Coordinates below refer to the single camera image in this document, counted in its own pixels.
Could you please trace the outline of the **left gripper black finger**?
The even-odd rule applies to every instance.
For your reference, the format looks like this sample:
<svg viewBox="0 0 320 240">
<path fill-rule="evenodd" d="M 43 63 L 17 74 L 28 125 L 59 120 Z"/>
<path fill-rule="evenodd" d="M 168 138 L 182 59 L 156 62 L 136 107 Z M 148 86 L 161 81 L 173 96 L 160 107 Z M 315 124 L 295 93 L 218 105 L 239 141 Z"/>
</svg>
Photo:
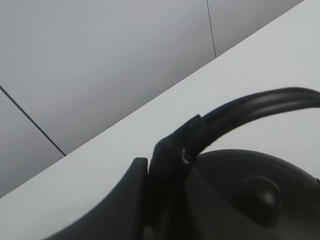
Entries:
<svg viewBox="0 0 320 240">
<path fill-rule="evenodd" d="M 135 158 L 112 191 L 49 240 L 142 240 L 148 160 Z"/>
</svg>

